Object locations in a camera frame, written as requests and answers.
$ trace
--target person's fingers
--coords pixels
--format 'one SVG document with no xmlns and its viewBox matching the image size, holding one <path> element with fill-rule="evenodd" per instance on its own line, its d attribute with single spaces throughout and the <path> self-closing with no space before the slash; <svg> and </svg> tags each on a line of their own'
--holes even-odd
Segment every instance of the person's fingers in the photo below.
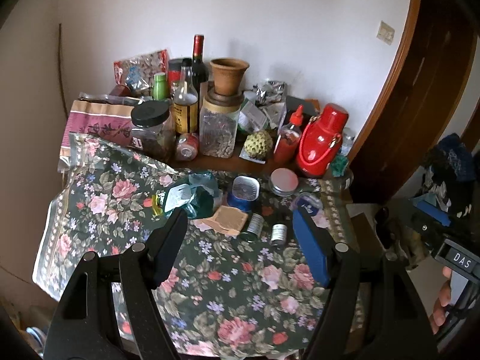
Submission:
<svg viewBox="0 0 480 360">
<path fill-rule="evenodd" d="M 452 300 L 452 290 L 450 289 L 449 282 L 445 282 L 442 288 L 440 288 L 440 292 L 438 293 L 438 300 L 440 300 L 440 304 L 442 305 L 442 307 L 445 307 Z"/>
<path fill-rule="evenodd" d="M 435 323 L 434 315 L 431 314 L 430 317 L 428 318 L 428 320 L 430 321 L 431 331 L 433 332 L 433 334 L 437 334 L 437 332 L 438 332 L 438 326 L 437 326 L 437 324 Z"/>
<path fill-rule="evenodd" d="M 444 266 L 442 268 L 442 273 L 443 273 L 443 276 L 445 276 L 447 279 L 452 277 L 452 269 L 447 266 Z"/>
<path fill-rule="evenodd" d="M 433 315 L 433 320 L 435 321 L 437 326 L 442 326 L 445 323 L 445 310 L 440 304 L 440 299 L 437 299 L 435 301 L 435 304 L 433 305 L 432 315 Z"/>
</svg>

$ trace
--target metal screw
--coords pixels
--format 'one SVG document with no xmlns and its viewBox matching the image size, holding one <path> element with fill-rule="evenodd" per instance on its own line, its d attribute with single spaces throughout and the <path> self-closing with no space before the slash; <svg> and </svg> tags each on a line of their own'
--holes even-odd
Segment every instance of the metal screw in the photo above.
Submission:
<svg viewBox="0 0 480 360">
<path fill-rule="evenodd" d="M 142 242 L 137 242 L 136 244 L 133 244 L 133 246 L 131 247 L 131 249 L 132 249 L 134 252 L 142 251 L 143 249 L 145 249 L 145 244 L 142 243 Z"/>
<path fill-rule="evenodd" d="M 95 252 L 94 251 L 88 251 L 87 253 L 85 253 L 83 255 L 83 259 L 85 261 L 91 261 L 91 260 L 94 259 L 94 257 L 95 257 Z"/>
<path fill-rule="evenodd" d="M 385 257 L 387 257 L 388 261 L 396 261 L 398 258 L 397 255 L 392 251 L 388 251 L 387 253 L 385 253 Z"/>
<path fill-rule="evenodd" d="M 335 245 L 335 249 L 337 249 L 337 251 L 340 253 L 345 253 L 349 250 L 349 246 L 343 242 L 339 242 L 337 245 Z"/>
</svg>

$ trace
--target brown door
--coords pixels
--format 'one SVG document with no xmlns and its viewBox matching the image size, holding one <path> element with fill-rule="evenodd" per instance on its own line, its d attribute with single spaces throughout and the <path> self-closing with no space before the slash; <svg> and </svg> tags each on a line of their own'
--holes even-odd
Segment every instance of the brown door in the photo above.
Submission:
<svg viewBox="0 0 480 360">
<path fill-rule="evenodd" d="M 476 38 L 452 0 L 421 0 L 402 71 L 351 163 L 354 202 L 384 203 L 418 168 L 457 107 Z"/>
</svg>

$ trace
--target custard apple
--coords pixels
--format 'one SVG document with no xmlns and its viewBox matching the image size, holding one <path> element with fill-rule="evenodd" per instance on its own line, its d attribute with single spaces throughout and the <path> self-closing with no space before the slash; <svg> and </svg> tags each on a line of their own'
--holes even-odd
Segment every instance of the custard apple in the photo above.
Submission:
<svg viewBox="0 0 480 360">
<path fill-rule="evenodd" d="M 263 160 L 273 147 L 272 137 L 265 130 L 260 130 L 247 137 L 243 145 L 245 151 L 251 158 Z"/>
</svg>

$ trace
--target floral tablecloth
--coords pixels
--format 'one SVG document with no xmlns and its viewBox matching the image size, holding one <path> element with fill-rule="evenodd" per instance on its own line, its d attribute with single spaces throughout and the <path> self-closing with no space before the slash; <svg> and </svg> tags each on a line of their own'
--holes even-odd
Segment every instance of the floral tablecloth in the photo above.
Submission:
<svg viewBox="0 0 480 360">
<path fill-rule="evenodd" d="M 33 280 L 59 300 L 81 256 L 118 254 L 145 241 L 165 218 L 154 216 L 151 196 L 184 177 L 188 169 L 167 165 L 82 134 L 71 134 L 66 188 L 49 208 Z M 212 171 L 222 190 L 236 174 Z M 311 276 L 290 229 L 289 243 L 269 244 L 276 212 L 293 197 L 279 198 L 258 179 L 265 224 L 257 242 L 215 233 L 198 220 L 189 229 L 168 279 L 153 292 L 166 328 L 180 353 L 243 357 L 285 353 L 307 346 L 327 291 Z M 330 181 L 303 180 L 324 205 L 316 217 L 333 238 L 356 247 L 345 207 Z M 121 335 L 133 339 L 121 285 L 112 284 Z M 361 327 L 357 302 L 352 330 Z"/>
</svg>

